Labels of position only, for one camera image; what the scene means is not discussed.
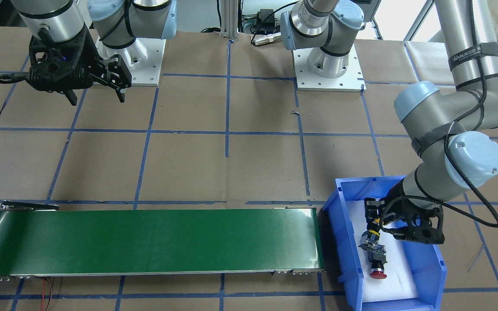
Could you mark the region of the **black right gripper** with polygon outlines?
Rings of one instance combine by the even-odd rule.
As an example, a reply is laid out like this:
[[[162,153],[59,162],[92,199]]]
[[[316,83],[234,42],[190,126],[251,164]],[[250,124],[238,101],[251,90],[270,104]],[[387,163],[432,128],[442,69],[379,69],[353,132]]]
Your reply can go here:
[[[116,91],[119,102],[126,100],[126,89],[132,86],[132,74],[121,56],[103,60],[87,26],[67,41],[54,41],[49,26],[42,25],[37,37],[29,43],[28,72],[0,75],[0,83],[26,81],[38,91],[60,92],[71,106],[77,106],[73,90],[87,89],[95,80]]]

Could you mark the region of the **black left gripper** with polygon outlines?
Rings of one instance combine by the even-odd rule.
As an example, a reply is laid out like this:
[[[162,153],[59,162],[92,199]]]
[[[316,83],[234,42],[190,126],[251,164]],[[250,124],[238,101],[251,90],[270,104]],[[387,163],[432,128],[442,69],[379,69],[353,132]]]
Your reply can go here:
[[[366,230],[370,234],[379,234],[381,207],[384,200],[376,200],[373,197],[366,197],[365,218]],[[411,241],[422,244],[443,244],[445,236],[442,231],[443,210],[441,206],[434,206],[431,209],[423,209],[408,198],[396,200],[385,213],[383,225],[390,222],[405,222],[400,228],[387,229],[393,238],[400,241]]]

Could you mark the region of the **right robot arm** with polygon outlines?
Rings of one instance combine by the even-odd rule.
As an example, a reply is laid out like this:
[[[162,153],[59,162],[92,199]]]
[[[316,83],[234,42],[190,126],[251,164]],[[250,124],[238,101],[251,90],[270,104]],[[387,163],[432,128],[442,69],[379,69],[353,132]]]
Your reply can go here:
[[[74,90],[95,83],[114,90],[120,102],[135,73],[153,71],[156,41],[172,39],[177,30],[176,0],[89,0],[89,18],[98,31],[94,41],[75,0],[14,0],[26,23],[28,72],[0,75],[0,83],[25,81],[38,91],[57,92],[77,105]]]

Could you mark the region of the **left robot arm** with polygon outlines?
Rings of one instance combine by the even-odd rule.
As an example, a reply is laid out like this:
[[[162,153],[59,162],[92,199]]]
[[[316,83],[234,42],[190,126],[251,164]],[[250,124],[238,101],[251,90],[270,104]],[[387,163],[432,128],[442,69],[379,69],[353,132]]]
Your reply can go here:
[[[365,203],[361,247],[379,248],[381,232],[398,240],[441,244],[442,208],[498,174],[498,144],[482,133],[498,128],[498,41],[486,0],[436,0],[455,91],[414,83],[394,101],[419,165],[388,194]]]

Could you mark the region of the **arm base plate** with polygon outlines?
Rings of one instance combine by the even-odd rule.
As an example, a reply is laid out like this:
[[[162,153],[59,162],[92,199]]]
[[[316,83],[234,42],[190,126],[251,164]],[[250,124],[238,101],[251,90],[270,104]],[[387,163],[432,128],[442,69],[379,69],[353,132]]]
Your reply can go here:
[[[342,57],[328,55],[320,48],[292,51],[297,88],[303,91],[366,90],[356,48]]]
[[[158,86],[166,43],[164,39],[137,38],[123,49],[105,47],[101,41],[96,42],[96,48],[103,58],[122,56],[132,75],[132,86]]]

